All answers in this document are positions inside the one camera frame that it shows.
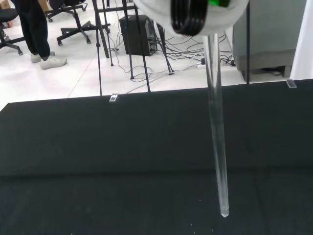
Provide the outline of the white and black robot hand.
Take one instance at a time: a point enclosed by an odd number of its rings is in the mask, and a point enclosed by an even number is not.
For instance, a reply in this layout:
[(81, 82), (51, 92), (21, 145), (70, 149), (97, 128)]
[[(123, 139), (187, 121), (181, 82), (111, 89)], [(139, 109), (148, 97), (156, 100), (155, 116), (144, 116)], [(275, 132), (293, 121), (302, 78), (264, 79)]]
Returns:
[(207, 36), (233, 26), (247, 0), (135, 0), (140, 11), (174, 35)]

